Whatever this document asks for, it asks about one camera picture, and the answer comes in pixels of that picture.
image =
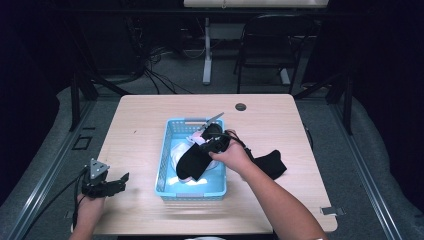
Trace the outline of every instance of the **metal bar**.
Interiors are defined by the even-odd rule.
[[[328,105],[333,117],[336,119],[337,125],[342,132],[346,142],[348,143],[352,154],[354,156],[354,165],[358,172],[359,178],[364,185],[364,189],[368,194],[368,197],[371,201],[371,204],[375,210],[375,213],[383,227],[383,231],[387,236],[387,239],[402,239],[402,236],[399,230],[396,227],[395,222],[390,214],[390,211],[378,190],[377,185],[374,182],[374,179],[368,169],[368,166],[362,157],[362,154],[356,144],[355,138],[353,135],[349,135],[346,131],[344,124],[342,122],[341,110],[334,104]]]
[[[13,227],[7,239],[20,240],[28,230],[29,225],[36,217],[38,209],[46,198],[50,188],[54,183],[54,180],[56,179],[65,162],[65,156],[71,147],[71,143],[78,138],[82,125],[88,118],[90,112],[94,108],[94,105],[95,102],[88,101],[83,108],[81,112],[80,124],[76,126],[75,131],[68,133],[68,136],[65,138],[54,161],[50,165],[49,169],[46,170],[45,174],[41,177],[40,181],[35,186],[33,192],[28,198],[25,206],[18,216],[15,226]]]

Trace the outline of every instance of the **black cloth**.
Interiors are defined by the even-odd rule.
[[[195,143],[187,150],[178,161],[176,170],[179,179],[188,177],[199,180],[200,176],[205,172],[206,168],[211,163],[212,158],[208,153],[203,152],[199,145]]]
[[[268,155],[255,158],[253,162],[273,180],[279,178],[287,170],[287,167],[281,161],[281,154],[278,150],[274,150]]]

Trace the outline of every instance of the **black chair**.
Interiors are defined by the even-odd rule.
[[[246,67],[276,68],[277,75],[284,68],[293,69],[288,91],[291,94],[303,45],[315,27],[315,22],[305,16],[265,14],[250,19],[244,26],[234,67],[234,74],[238,69],[237,93],[242,85],[242,68]],[[282,86],[283,83],[266,85]]]

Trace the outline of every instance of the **cable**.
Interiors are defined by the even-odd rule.
[[[82,172],[82,174],[80,174],[76,181],[75,181],[75,186],[74,186],[74,213],[72,214],[72,226],[75,228],[75,226],[77,225],[77,219],[78,219],[78,207],[79,207],[79,203],[78,202],[78,190],[79,190],[79,183],[81,180],[81,177],[88,172],[88,168],[85,167]]]
[[[31,228],[35,225],[35,223],[38,221],[38,219],[41,217],[41,215],[50,207],[50,205],[66,190],[69,186],[71,186],[73,183],[78,181],[78,179],[81,178],[83,174],[87,172],[87,167],[85,167],[81,172],[78,174],[78,177],[72,180],[70,183],[68,183],[58,194],[56,194],[50,202],[46,204],[46,206],[40,211],[40,213],[34,218],[34,220],[31,222],[27,230],[25,231],[25,234],[23,235],[22,239],[25,239],[30,232]]]

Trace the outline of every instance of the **blue plastic basket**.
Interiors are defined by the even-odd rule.
[[[156,177],[155,193],[164,201],[214,201],[222,200],[227,191],[226,167],[218,165],[203,173],[196,182],[181,182],[171,165],[171,149],[181,142],[189,143],[192,135],[206,122],[205,118],[172,118],[166,123],[160,164]],[[224,122],[216,120],[222,129]]]

